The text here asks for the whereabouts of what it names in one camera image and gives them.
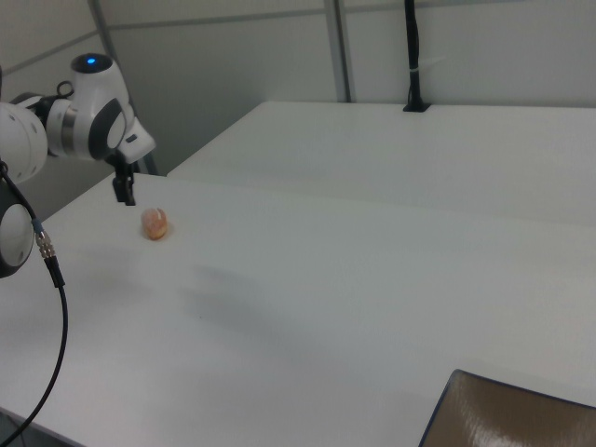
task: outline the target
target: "cable connector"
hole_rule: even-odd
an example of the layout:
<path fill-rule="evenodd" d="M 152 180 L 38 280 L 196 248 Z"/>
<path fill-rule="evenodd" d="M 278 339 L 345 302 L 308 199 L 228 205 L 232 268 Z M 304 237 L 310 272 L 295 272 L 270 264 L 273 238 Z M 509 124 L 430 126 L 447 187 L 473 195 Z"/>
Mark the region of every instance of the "cable connector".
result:
<path fill-rule="evenodd" d="M 35 242 L 37 243 L 37 247 L 39 247 L 39 252 L 44 259 L 44 263 L 46 263 L 47 271 L 52 277 L 52 281 L 54 281 L 54 287 L 59 288 L 64 286 L 64 278 L 62 277 L 51 239 L 45 231 L 41 231 L 35 233 Z"/>
<path fill-rule="evenodd" d="M 56 256 L 54 246 L 52 245 L 52 240 L 45 231 L 35 233 L 35 242 L 37 242 L 37 247 L 39 247 L 39 252 L 41 253 L 41 257 L 44 260 L 51 258 L 52 256 Z"/>

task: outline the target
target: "black cable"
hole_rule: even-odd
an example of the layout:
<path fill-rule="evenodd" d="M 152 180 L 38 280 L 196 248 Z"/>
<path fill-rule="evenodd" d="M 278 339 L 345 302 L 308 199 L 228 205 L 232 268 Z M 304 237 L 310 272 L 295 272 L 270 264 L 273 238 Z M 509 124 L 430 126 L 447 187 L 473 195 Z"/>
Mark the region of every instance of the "black cable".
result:
<path fill-rule="evenodd" d="M 60 368 L 62 366 L 62 360 L 64 359 L 64 350 L 66 349 L 66 339 L 68 337 L 68 305 L 66 304 L 64 279 L 62 278 L 60 267 L 58 265 L 58 259 L 56 258 L 56 254 L 54 253 L 54 248 L 51 245 L 49 236 L 46 234 L 42 227 L 42 224 L 35 216 L 35 212 L 33 208 L 31 208 L 31 205 L 29 204 L 27 199 L 24 197 L 17 185 L 15 185 L 12 182 L 12 180 L 10 180 L 10 178 L 8 177 L 8 166 L 2 160 L 0 160 L 0 177 L 4 179 L 4 181 L 8 184 L 8 187 L 10 188 L 11 192 L 19 199 L 21 205 L 25 207 L 25 209 L 27 209 L 29 215 L 31 216 L 37 245 L 39 246 L 39 250 L 42 254 L 42 257 L 44 258 L 44 262 L 46 263 L 46 267 L 49 271 L 52 281 L 54 282 L 54 286 L 58 289 L 60 293 L 60 301 L 62 307 L 62 337 L 60 341 L 60 351 L 58 353 L 58 359 L 56 360 L 54 372 L 52 373 L 52 376 L 49 379 L 49 383 L 47 384 L 46 391 L 44 391 L 44 395 L 41 397 L 39 402 L 37 402 L 37 405 L 31 412 L 31 414 L 29 414 L 29 417 L 27 417 L 27 419 L 25 419 L 23 423 L 20 424 L 19 428 L 17 428 L 12 433 L 12 435 L 10 435 L 2 443 L 0 443 L 0 447 L 7 447 L 23 432 L 25 428 L 27 428 L 32 423 L 32 421 L 35 419 L 39 411 L 46 403 L 47 397 L 49 396 L 49 393 L 51 393 L 52 388 L 56 383 L 56 379 L 58 378 L 58 374 L 60 373 Z"/>
<path fill-rule="evenodd" d="M 19 435 L 23 432 L 25 428 L 27 428 L 32 421 L 35 419 L 41 408 L 46 403 L 47 397 L 49 393 L 52 391 L 54 384 L 56 383 L 56 379 L 58 378 L 58 373 L 60 372 L 60 368 L 62 366 L 62 360 L 64 359 L 64 349 L 66 349 L 66 338 L 68 336 L 68 305 L 66 304 L 66 292 L 64 291 L 63 286 L 59 286 L 58 288 L 60 292 L 60 300 L 62 304 L 62 338 L 60 342 L 60 352 L 58 354 L 58 360 L 56 361 L 56 366 L 54 367 L 54 373 L 52 374 L 51 379 L 49 379 L 49 383 L 47 384 L 46 391 L 42 396 L 41 400 L 37 403 L 37 406 L 31 412 L 29 417 L 24 420 L 24 422 L 17 428 L 12 435 L 6 438 L 1 444 L 0 447 L 7 447 L 12 441 L 19 437 Z"/>
<path fill-rule="evenodd" d="M 19 428 L 19 424 L 17 424 L 12 417 L 10 417 L 9 415 L 7 415 L 7 419 L 8 419 L 8 422 L 10 422 L 10 424 L 13 427 Z M 19 435 L 19 437 L 20 437 L 20 445 L 22 447 L 27 447 L 27 444 L 25 443 L 25 438 L 22 436 L 22 433 Z"/>

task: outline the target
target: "metal connector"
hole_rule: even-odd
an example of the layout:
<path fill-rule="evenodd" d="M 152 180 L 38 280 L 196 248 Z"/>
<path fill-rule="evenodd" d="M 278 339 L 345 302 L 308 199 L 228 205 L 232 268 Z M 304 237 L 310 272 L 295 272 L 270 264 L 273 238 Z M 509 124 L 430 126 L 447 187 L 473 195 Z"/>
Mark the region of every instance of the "metal connector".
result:
<path fill-rule="evenodd" d="M 48 259 L 52 256 L 56 256 L 52 241 L 45 231 L 35 233 L 35 242 L 37 243 L 37 247 L 39 247 L 39 252 L 41 253 L 42 258 Z"/>

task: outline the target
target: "table surface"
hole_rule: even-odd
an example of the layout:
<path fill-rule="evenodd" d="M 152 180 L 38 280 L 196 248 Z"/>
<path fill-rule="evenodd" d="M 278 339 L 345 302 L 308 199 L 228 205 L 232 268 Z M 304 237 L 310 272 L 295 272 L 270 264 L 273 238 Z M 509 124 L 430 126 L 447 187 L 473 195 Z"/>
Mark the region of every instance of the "table surface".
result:
<path fill-rule="evenodd" d="M 142 175 L 127 208 L 110 183 L 46 222 L 71 332 L 37 422 L 63 436 L 415 446 L 456 368 L 596 405 L 594 226 Z M 37 256 L 0 308 L 0 407 L 28 414 L 61 330 Z"/>
<path fill-rule="evenodd" d="M 596 225 L 596 109 L 266 102 L 170 178 Z"/>

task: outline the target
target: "white wall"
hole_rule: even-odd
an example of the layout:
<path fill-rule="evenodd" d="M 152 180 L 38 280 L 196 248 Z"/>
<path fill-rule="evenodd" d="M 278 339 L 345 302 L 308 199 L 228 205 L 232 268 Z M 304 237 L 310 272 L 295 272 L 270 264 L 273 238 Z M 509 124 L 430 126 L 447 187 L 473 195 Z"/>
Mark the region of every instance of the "white wall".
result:
<path fill-rule="evenodd" d="M 7 72 L 2 101 L 26 91 L 53 94 L 60 81 L 70 78 L 70 61 L 87 51 L 104 52 L 87 2 L 0 1 L 0 65 Z M 50 158 L 20 188 L 46 219 L 110 171 L 101 163 Z"/>
<path fill-rule="evenodd" d="M 450 3 L 457 6 L 438 7 Z M 445 58 L 421 72 L 426 101 L 596 106 L 596 2 L 477 3 L 416 2 L 421 61 Z M 402 4 L 345 0 L 358 102 L 406 101 Z"/>
<path fill-rule="evenodd" d="M 323 0 L 102 0 L 166 174 L 263 101 L 335 102 Z"/>

